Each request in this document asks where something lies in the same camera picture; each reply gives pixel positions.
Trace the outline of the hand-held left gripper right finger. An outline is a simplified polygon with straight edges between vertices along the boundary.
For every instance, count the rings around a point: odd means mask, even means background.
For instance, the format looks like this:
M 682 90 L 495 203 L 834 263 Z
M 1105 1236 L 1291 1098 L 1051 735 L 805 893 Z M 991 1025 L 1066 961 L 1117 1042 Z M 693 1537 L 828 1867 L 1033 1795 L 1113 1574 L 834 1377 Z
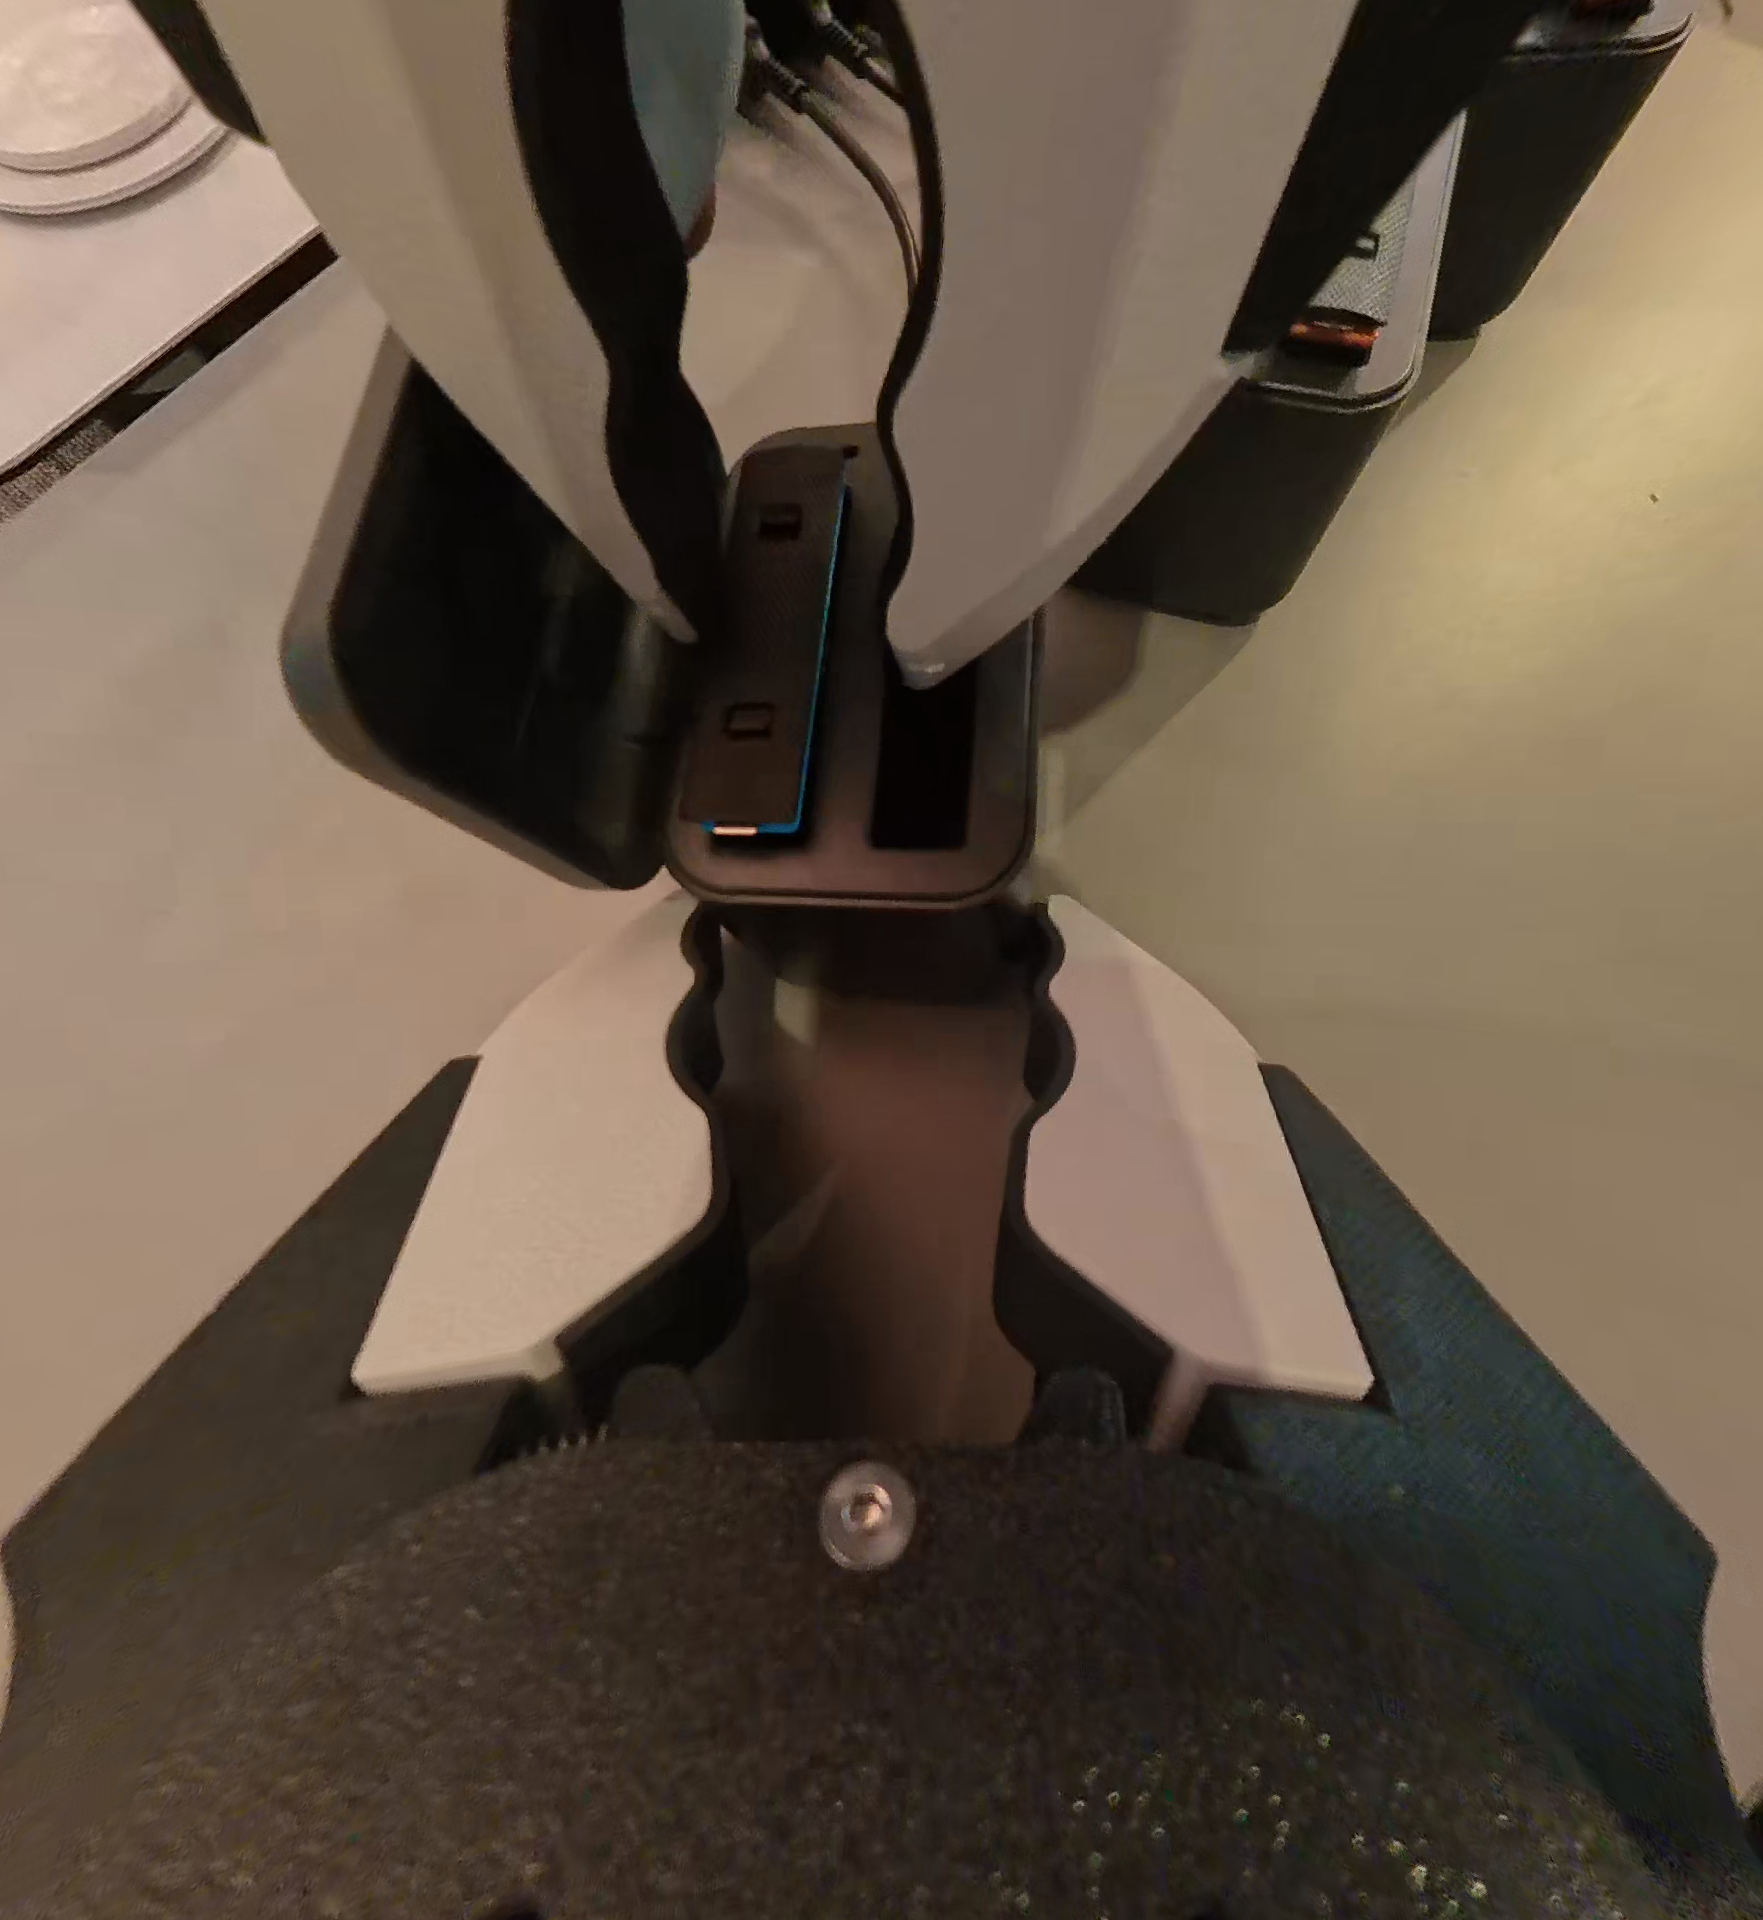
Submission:
M 1253 1042 L 1080 902 L 1033 908 L 1029 1106 L 992 1306 L 1037 1388 L 1109 1379 L 1184 1449 L 1227 1390 L 1364 1405 L 1374 1367 Z

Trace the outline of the blue trimmed black battery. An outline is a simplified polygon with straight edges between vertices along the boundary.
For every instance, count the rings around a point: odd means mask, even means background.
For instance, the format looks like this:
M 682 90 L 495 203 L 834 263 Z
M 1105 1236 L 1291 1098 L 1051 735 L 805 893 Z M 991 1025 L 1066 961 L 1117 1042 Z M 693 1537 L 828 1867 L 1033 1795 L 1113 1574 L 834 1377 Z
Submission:
M 786 843 L 803 827 L 846 515 L 840 441 L 753 450 L 724 536 L 720 637 L 686 742 L 677 817 L 712 842 Z

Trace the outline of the person's right hand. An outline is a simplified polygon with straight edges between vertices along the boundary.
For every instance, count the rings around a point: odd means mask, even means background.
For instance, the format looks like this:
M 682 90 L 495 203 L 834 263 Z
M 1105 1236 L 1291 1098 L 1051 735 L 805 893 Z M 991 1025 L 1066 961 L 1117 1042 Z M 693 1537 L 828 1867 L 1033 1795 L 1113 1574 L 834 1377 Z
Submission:
M 717 173 L 747 67 L 740 2 L 624 2 L 637 125 L 662 197 L 696 257 L 714 225 Z

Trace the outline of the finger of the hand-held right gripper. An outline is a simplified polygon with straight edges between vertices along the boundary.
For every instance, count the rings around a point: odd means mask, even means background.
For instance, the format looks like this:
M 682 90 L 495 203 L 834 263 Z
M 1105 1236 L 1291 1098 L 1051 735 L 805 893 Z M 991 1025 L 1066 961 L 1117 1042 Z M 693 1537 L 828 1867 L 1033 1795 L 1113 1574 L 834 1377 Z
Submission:
M 877 409 L 886 631 L 929 687 L 1038 611 L 1229 394 L 1356 4 L 896 13 L 926 252 Z
M 624 2 L 218 2 L 267 145 L 390 329 L 624 592 L 715 621 L 724 462 Z

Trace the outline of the orange trimmed black battery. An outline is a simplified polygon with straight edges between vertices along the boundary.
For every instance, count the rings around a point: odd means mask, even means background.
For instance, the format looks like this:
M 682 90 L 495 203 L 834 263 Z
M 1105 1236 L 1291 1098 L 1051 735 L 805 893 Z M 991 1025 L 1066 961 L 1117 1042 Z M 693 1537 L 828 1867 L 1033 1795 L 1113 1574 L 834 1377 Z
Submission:
M 1414 187 L 1408 182 L 1349 245 L 1279 348 L 1313 364 L 1364 367 L 1386 331 L 1404 269 Z

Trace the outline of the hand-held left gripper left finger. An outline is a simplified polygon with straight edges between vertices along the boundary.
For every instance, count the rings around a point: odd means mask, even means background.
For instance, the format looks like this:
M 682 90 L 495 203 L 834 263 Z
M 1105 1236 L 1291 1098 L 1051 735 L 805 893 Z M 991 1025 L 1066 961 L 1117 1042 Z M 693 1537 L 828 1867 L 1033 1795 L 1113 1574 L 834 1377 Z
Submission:
M 699 1351 L 735 1283 L 708 1092 L 717 954 L 652 900 L 485 1038 L 353 1361 L 364 1396 L 504 1379 L 609 1396 Z

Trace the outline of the black battery charger case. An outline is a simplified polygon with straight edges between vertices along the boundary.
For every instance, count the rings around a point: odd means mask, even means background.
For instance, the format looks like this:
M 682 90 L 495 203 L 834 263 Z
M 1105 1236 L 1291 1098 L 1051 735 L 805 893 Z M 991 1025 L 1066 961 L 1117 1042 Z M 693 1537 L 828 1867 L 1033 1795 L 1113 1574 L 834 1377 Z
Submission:
M 1405 258 L 1374 357 L 1253 355 L 1075 589 L 1215 626 L 1250 623 L 1293 591 L 1422 372 L 1463 130 L 1456 115 L 1405 179 Z
M 345 769 L 588 889 L 657 875 L 721 910 L 951 912 L 1001 898 L 1037 831 L 1034 614 L 936 687 L 854 615 L 893 536 L 872 421 L 834 446 L 849 515 L 797 842 L 679 817 L 696 668 L 384 332 L 292 592 L 292 708 Z
M 1465 343 L 1536 272 L 1677 61 L 1689 2 L 1536 4 L 1467 111 L 1431 343 Z

